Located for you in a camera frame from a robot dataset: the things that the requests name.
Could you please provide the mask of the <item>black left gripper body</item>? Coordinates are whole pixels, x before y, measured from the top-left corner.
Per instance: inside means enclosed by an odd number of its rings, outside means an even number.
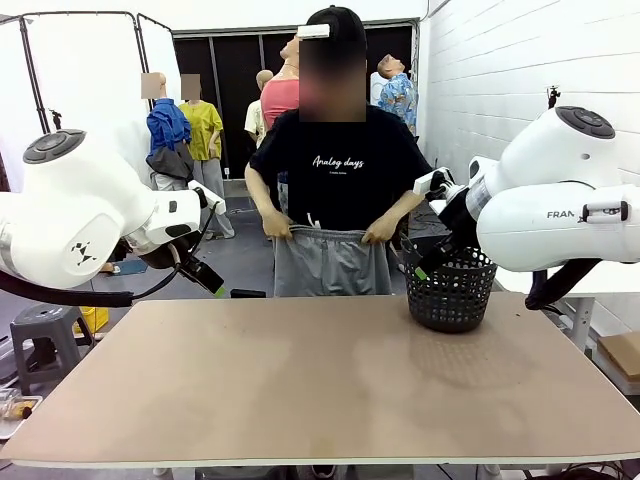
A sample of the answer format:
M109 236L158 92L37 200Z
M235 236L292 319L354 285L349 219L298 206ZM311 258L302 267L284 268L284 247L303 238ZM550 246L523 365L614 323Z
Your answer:
M199 240L198 234L187 234L161 245L144 255L144 262L151 268L162 270L180 266L180 270L189 273L200 271L200 261L193 255L192 249Z

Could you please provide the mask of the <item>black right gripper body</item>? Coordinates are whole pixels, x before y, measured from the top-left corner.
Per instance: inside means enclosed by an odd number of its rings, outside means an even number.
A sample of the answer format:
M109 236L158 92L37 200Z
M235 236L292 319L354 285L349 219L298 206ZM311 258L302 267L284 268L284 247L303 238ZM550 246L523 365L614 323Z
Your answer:
M466 204L468 193L468 186L441 186L430 200L439 220L459 240L475 239L475 219Z

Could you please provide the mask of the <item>person's left hand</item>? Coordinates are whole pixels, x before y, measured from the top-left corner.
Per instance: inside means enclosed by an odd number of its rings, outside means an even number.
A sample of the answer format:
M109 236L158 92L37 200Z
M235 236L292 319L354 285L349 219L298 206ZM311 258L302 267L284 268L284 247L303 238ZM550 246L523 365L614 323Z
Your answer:
M361 242L364 244L384 243L396 232L399 219L387 213L375 220L365 231Z

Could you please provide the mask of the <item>person's right hand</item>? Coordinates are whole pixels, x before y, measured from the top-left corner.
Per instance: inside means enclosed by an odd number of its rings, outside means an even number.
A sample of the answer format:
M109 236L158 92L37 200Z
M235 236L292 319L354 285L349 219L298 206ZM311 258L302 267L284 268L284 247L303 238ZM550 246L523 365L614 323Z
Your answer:
M262 216L265 234L271 238L291 238L291 220L278 210Z

